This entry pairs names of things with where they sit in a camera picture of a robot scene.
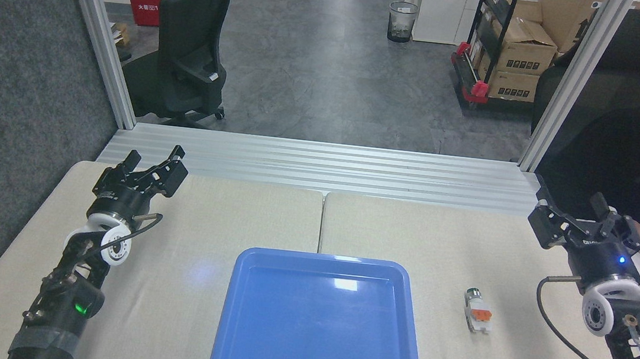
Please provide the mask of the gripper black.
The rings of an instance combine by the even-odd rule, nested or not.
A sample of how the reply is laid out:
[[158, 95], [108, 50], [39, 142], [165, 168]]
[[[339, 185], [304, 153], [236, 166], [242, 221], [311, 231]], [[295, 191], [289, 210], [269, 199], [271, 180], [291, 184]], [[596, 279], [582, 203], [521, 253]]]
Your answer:
[[188, 169], [182, 162], [185, 155], [182, 146], [176, 145], [167, 160], [136, 173], [135, 189], [132, 189], [130, 175], [141, 157], [136, 150], [130, 151], [124, 161], [101, 173], [93, 188], [97, 199], [91, 204], [90, 214], [117, 215], [129, 227], [140, 228], [143, 222], [134, 218], [148, 213], [150, 200], [158, 193], [174, 196], [188, 176]]
[[[567, 213], [560, 210], [548, 188], [540, 187], [535, 194], [538, 200], [528, 216], [539, 246], [550, 249], [564, 245], [571, 230], [579, 232], [581, 226]], [[639, 271], [632, 256], [640, 251], [640, 234], [629, 215], [619, 214], [609, 205], [601, 192], [590, 198], [596, 217], [591, 238], [578, 234], [569, 235], [568, 265], [574, 276], [579, 276], [577, 288], [581, 292], [600, 282], [626, 277], [640, 284]]]

